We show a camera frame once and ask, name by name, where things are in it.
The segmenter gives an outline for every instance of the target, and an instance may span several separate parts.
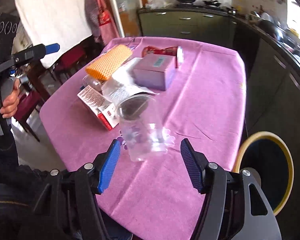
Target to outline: pink tablecloth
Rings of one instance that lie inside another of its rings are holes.
[[[99,206],[142,239],[189,239],[203,196],[192,187],[180,154],[188,138],[226,170],[231,170],[240,143],[246,98],[244,64],[237,52],[197,41],[143,37],[112,40],[136,46],[182,46],[184,64],[170,88],[155,98],[163,125],[175,136],[175,146],[163,157],[131,162],[122,148],[110,187],[98,196]],[[84,69],[62,85],[43,105],[40,117],[56,151],[70,170],[105,152],[120,127],[107,132],[77,98]]]

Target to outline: window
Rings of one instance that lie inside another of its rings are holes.
[[[286,24],[299,34],[300,39],[300,6],[295,0],[287,0],[288,14]]]

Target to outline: metal bolt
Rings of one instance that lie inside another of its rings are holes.
[[[93,168],[93,164],[92,164],[92,163],[86,163],[86,164],[84,165],[84,168],[85,168],[86,170],[90,170],[90,169]]]
[[[251,175],[251,172],[249,172],[248,170],[243,170],[242,174],[249,177]]]
[[[50,171],[50,175],[51,176],[56,176],[56,175],[58,175],[58,173],[59,173],[58,170],[52,170],[52,171]]]
[[[218,168],[218,165],[216,164],[216,163],[209,163],[209,167],[211,168],[211,169],[216,169],[216,168]]]

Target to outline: red can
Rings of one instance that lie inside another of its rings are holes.
[[[180,46],[173,46],[173,47],[168,47],[165,49],[159,49],[154,46],[148,46],[143,49],[142,57],[144,57],[147,54],[151,54],[151,53],[175,56],[175,67],[176,68],[181,67],[181,65],[183,63],[183,50]]]

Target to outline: hand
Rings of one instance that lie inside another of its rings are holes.
[[[3,101],[3,107],[0,109],[0,113],[2,114],[3,118],[10,118],[17,112],[17,107],[19,104],[18,95],[20,92],[19,85],[20,81],[16,79],[13,85],[12,93]]]

